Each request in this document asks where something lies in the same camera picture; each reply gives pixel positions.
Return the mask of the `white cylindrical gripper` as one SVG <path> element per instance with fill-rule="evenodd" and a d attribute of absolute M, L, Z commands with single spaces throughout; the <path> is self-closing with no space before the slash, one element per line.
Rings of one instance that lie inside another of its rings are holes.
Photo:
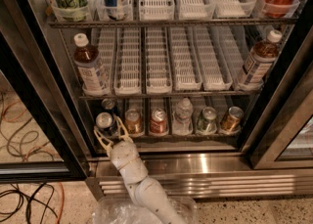
<path fill-rule="evenodd" d="M 120 117 L 116 115 L 114 119 L 117 125 L 118 138 L 124 142 L 119 142 L 113 146 L 113 141 L 104 136 L 98 128 L 94 129 L 94 135 L 107 155 L 110 156 L 112 164 L 119 171 L 124 183 L 139 183 L 148 176 L 148 169 L 142 162 L 136 145 L 132 143 L 133 140 Z"/>

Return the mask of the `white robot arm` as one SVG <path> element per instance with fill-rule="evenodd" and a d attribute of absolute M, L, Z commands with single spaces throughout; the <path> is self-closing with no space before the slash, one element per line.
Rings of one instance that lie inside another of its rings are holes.
<path fill-rule="evenodd" d="M 149 171 L 121 119 L 118 116 L 115 119 L 117 129 L 123 130 L 123 133 L 118 133 L 117 144 L 106 137 L 98 126 L 94 127 L 94 134 L 111 163 L 119 171 L 130 199 L 135 205 L 148 209 L 162 224 L 187 224 L 160 183 L 149 176 Z"/>

